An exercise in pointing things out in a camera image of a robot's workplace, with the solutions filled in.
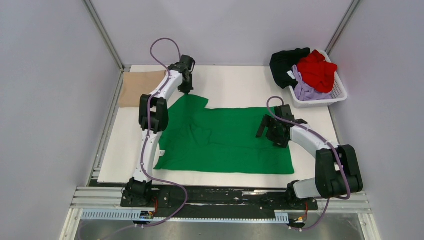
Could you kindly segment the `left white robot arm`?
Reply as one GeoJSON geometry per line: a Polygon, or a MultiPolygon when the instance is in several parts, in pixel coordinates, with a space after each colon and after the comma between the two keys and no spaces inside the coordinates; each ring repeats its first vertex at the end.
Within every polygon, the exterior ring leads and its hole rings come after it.
{"type": "Polygon", "coordinates": [[[196,61],[182,55],[178,62],[166,68],[162,82],[150,94],[139,100],[138,122],[142,129],[140,160],[132,178],[126,184],[120,206],[141,208],[153,201],[153,168],[160,138],[169,125],[168,100],[174,91],[189,94],[193,88],[193,70],[196,61]]]}

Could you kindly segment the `green t shirt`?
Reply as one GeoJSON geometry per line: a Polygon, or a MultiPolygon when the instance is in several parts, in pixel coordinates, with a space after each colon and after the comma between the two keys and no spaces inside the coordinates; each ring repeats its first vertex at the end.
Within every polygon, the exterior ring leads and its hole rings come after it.
{"type": "Polygon", "coordinates": [[[291,175],[289,147],[256,137],[265,107],[207,108],[197,95],[180,97],[169,109],[155,170],[291,175]]]}

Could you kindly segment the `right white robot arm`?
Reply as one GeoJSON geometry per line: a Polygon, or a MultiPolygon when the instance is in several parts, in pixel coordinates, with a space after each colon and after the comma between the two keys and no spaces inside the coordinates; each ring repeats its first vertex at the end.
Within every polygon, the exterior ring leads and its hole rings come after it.
{"type": "Polygon", "coordinates": [[[263,135],[275,147],[287,148],[294,142],[315,159],[314,177],[295,180],[287,185],[286,204],[298,209],[306,200],[345,199],[361,192],[364,184],[353,146],[338,145],[313,130],[303,119],[295,119],[291,107],[274,107],[262,117],[256,137],[263,135]]]}

